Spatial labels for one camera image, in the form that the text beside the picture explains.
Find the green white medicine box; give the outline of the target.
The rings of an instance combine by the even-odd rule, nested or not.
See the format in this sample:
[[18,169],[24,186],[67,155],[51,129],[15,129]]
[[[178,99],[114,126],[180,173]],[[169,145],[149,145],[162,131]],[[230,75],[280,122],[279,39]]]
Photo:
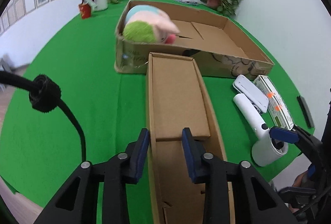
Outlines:
[[258,75],[253,84],[267,96],[269,100],[268,112],[275,126],[292,130],[294,122],[291,114],[271,79],[267,75]]

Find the white hair dryer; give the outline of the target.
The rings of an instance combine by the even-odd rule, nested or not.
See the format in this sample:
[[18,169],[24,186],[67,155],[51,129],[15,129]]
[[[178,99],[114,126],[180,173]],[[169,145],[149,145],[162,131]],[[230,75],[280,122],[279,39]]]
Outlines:
[[270,128],[246,95],[238,93],[233,101],[258,139],[251,149],[254,162],[260,167],[265,167],[285,156],[288,152],[288,143],[276,140],[269,135]]

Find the white plastic device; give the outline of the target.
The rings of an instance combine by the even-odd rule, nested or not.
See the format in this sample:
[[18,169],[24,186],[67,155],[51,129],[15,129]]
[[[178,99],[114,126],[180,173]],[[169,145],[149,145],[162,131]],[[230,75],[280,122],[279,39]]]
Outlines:
[[239,93],[243,93],[251,101],[253,106],[256,107],[260,114],[267,112],[269,105],[267,96],[244,75],[238,75],[233,81],[232,86]]

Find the long cardboard insert tray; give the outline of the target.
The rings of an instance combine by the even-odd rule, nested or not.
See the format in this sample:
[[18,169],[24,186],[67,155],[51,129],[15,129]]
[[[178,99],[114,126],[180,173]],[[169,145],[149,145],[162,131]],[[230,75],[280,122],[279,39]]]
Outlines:
[[227,156],[209,94],[193,58],[149,54],[146,113],[154,223],[202,223],[205,185],[194,184],[189,177],[182,130],[190,128],[192,136],[221,160],[227,160]]

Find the green cloth table cover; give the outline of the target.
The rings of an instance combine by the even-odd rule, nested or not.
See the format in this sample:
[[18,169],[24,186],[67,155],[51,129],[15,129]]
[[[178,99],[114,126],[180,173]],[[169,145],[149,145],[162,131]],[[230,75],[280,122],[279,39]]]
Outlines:
[[[96,223],[99,194],[102,197],[102,223],[130,223],[127,203],[127,170],[130,157],[125,152],[107,153],[104,161],[94,163],[86,148],[87,135],[62,100],[59,86],[47,75],[33,80],[2,72],[1,82],[28,92],[31,107],[41,113],[59,111],[75,128],[80,159],[37,223]],[[133,142],[142,128],[135,128]],[[207,171],[202,223],[296,223],[297,219],[279,195],[247,162],[221,160],[212,153],[202,155]]]

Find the black remote on table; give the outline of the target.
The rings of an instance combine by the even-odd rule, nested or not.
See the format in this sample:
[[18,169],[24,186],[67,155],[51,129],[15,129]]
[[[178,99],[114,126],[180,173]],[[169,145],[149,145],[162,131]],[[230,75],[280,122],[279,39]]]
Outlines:
[[308,128],[314,128],[315,124],[313,121],[313,117],[311,116],[311,112],[310,112],[310,109],[307,105],[305,98],[303,96],[299,95],[299,96],[297,96],[297,101],[299,103],[299,106],[301,108],[303,117],[305,118]]

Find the large cardboard box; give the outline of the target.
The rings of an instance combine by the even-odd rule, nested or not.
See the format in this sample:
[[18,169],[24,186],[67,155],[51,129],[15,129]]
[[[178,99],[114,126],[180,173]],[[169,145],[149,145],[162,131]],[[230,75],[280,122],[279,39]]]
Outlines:
[[[179,28],[173,44],[138,43],[125,40],[122,31],[128,11],[137,5],[163,10]],[[268,75],[274,63],[245,33],[227,17],[178,4],[130,0],[116,26],[115,69],[119,73],[144,74],[149,53],[193,57],[202,75],[253,80]]]

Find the pink pig plush toy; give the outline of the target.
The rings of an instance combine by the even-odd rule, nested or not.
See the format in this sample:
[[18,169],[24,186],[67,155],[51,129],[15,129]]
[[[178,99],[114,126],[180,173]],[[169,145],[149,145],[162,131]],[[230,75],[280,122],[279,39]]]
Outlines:
[[173,44],[179,28],[163,10],[150,5],[137,5],[126,14],[122,35],[138,43]]

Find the white enamel mug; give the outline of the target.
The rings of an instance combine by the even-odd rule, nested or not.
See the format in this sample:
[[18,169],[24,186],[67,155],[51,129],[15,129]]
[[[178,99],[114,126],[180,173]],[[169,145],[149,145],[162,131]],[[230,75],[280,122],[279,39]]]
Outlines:
[[108,0],[92,0],[95,3],[93,11],[103,11],[108,8]]

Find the green packet in cup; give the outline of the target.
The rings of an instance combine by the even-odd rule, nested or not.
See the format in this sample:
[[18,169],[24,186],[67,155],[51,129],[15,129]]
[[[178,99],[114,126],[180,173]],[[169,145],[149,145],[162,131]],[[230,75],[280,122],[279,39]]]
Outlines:
[[82,0],[82,4],[88,4],[92,9],[97,7],[97,4],[93,0]]

